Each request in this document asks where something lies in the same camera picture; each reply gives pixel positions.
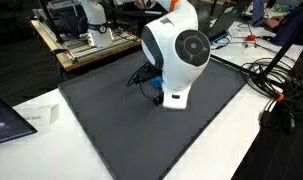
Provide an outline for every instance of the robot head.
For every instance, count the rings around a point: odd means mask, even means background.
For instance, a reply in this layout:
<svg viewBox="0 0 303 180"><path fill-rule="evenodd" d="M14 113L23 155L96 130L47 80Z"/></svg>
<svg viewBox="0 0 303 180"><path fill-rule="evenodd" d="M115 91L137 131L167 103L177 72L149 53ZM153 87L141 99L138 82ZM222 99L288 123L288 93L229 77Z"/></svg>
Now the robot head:
<svg viewBox="0 0 303 180"><path fill-rule="evenodd" d="M196 30L181 32L164 61L163 106L185 109L192 83L201 75L210 58L208 38Z"/></svg>
<svg viewBox="0 0 303 180"><path fill-rule="evenodd" d="M149 61L162 69L163 106L185 109L192 83L208 64L209 40L197 30L173 33L168 29L171 33L159 34L154 29L143 30L142 47Z"/></svg>

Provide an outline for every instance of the laptop screen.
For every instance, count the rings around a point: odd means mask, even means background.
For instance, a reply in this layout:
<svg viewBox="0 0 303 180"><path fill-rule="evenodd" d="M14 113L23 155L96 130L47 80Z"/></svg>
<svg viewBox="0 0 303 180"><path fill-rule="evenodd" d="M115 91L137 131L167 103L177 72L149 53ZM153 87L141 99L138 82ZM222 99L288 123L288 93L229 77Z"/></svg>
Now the laptop screen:
<svg viewBox="0 0 303 180"><path fill-rule="evenodd" d="M253 0L252 23L253 25L261 21L264 17L264 1Z"/></svg>
<svg viewBox="0 0 303 180"><path fill-rule="evenodd" d="M0 98L0 143L36 132L34 127Z"/></svg>
<svg viewBox="0 0 303 180"><path fill-rule="evenodd" d="M222 12L210 32L207 34L210 42L217 40L224 35L234 21L239 20L239 17L251 4L252 0L241 0L237 4L230 4L222 9Z"/></svg>

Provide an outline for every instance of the metal frame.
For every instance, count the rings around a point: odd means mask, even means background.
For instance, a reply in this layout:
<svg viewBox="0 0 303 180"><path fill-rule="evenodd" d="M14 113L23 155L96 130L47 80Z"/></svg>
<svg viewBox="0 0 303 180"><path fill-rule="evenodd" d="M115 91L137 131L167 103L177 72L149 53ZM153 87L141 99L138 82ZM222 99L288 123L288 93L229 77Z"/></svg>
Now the metal frame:
<svg viewBox="0 0 303 180"><path fill-rule="evenodd" d="M53 22L53 20L51 18L51 15L50 15L50 13L48 11L46 3L44 1L45 0L38 0L39 5L40 5L41 9L43 9L43 12L44 12L44 14L46 15L46 17L48 19L48 23L50 25L50 29L53 31L53 33L54 33L54 35L55 35L55 37L57 39L56 42L61 44L61 43L63 43L63 39L61 38L61 36L60 36L60 34L59 34L58 30L57 30L57 27L55 26L55 24L54 24L54 22Z"/></svg>

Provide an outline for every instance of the white robot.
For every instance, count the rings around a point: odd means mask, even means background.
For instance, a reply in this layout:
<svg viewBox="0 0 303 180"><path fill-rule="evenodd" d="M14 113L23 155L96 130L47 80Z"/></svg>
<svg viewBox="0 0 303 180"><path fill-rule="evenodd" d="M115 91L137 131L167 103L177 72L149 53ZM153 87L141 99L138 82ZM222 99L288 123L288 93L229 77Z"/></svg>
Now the white robot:
<svg viewBox="0 0 303 180"><path fill-rule="evenodd" d="M134 2L115 1L119 5ZM185 109L191 85L203 72L210 59L210 43L207 37L198 31L196 10L187 0L156 2L169 13L144 27L141 35L142 48L151 64L162 70L163 106ZM148 9L156 2L144 0L144 5Z"/></svg>
<svg viewBox="0 0 303 180"><path fill-rule="evenodd" d="M98 0L78 0L88 19L88 44L105 47L112 43L111 29L107 26L104 9Z"/></svg>

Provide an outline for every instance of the monitor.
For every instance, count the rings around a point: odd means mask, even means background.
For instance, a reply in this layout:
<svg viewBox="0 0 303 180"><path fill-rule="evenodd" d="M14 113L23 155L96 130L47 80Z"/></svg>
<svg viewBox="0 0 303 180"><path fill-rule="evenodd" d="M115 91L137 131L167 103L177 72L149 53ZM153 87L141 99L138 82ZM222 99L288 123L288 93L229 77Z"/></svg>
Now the monitor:
<svg viewBox="0 0 303 180"><path fill-rule="evenodd" d="M36 132L33 126L0 98L0 143Z"/></svg>
<svg viewBox="0 0 303 180"><path fill-rule="evenodd" d="M207 34L210 42L216 41L223 36L233 22L242 16L243 12L249 7L251 2L252 0L241 0L237 4L230 3L229 5L224 5L218 19Z"/></svg>
<svg viewBox="0 0 303 180"><path fill-rule="evenodd" d="M252 25L258 26L264 20L264 0L253 0Z"/></svg>

